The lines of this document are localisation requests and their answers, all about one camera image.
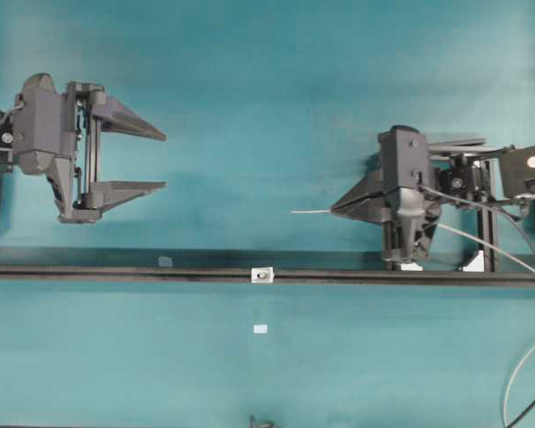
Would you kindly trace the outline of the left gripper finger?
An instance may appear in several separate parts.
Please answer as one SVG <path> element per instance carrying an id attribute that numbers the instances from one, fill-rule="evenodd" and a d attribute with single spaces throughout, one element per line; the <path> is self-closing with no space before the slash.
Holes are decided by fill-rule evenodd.
<path id="1" fill-rule="evenodd" d="M 157 141 L 167 140 L 163 132 L 113 96 L 108 96 L 105 103 L 93 106 L 93 117 L 101 121 L 101 130 L 104 133 L 138 136 Z"/>
<path id="2" fill-rule="evenodd" d="M 166 182 L 93 182 L 89 191 L 81 196 L 81 207 L 87 210 L 110 210 L 135 198 L 159 191 L 166 185 Z"/>

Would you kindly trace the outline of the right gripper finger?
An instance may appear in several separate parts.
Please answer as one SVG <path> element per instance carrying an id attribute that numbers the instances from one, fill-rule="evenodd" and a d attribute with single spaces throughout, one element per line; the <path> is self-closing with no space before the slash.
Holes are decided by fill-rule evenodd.
<path id="1" fill-rule="evenodd" d="M 389 220 L 389 207 L 383 196 L 345 195 L 332 206 L 332 214 L 368 223 L 384 223 Z"/>
<path id="2" fill-rule="evenodd" d="M 385 208 L 382 171 L 370 171 L 335 202 L 332 209 L 354 209 L 363 205 Z"/>

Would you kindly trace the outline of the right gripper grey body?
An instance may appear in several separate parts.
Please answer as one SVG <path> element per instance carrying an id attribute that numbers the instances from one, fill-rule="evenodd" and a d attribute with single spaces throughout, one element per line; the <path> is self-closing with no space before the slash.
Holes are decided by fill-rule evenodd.
<path id="1" fill-rule="evenodd" d="M 414 263 L 426 259 L 441 207 L 427 199 L 422 187 L 435 184 L 429 145 L 415 128 L 395 125 L 378 136 L 383 195 L 391 210 L 388 261 Z"/>

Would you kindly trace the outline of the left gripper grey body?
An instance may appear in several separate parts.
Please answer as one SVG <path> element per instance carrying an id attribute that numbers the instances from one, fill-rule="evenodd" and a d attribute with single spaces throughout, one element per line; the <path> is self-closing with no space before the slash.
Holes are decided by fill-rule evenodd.
<path id="1" fill-rule="evenodd" d="M 103 197 L 93 193 L 101 173 L 101 121 L 93 107 L 104 104 L 102 85 L 72 81 L 59 94 L 52 77 L 28 78 L 15 100 L 12 150 L 21 171 L 44 175 L 63 223 L 102 218 Z"/>

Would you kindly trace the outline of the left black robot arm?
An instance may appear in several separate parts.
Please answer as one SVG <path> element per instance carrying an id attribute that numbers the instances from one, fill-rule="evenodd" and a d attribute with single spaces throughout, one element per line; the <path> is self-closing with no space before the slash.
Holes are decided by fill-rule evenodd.
<path id="1" fill-rule="evenodd" d="M 71 81 L 58 93 L 49 74 L 33 75 L 13 106 L 0 111 L 0 185 L 15 168 L 45 176 L 59 220 L 71 224 L 95 223 L 106 211 L 165 187 L 163 182 L 102 181 L 104 133 L 167 138 L 102 85 Z"/>

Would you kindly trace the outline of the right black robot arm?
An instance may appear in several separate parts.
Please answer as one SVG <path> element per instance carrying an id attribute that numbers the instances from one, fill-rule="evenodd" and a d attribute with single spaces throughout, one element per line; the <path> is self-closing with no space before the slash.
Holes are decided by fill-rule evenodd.
<path id="1" fill-rule="evenodd" d="M 431 144 L 395 125 L 378 136 L 375 169 L 330 209 L 337 217 L 383 229 L 383 260 L 427 259 L 441 209 L 478 212 L 481 236 L 493 239 L 494 216 L 517 226 L 535 209 L 535 145 L 488 147 L 483 139 Z"/>

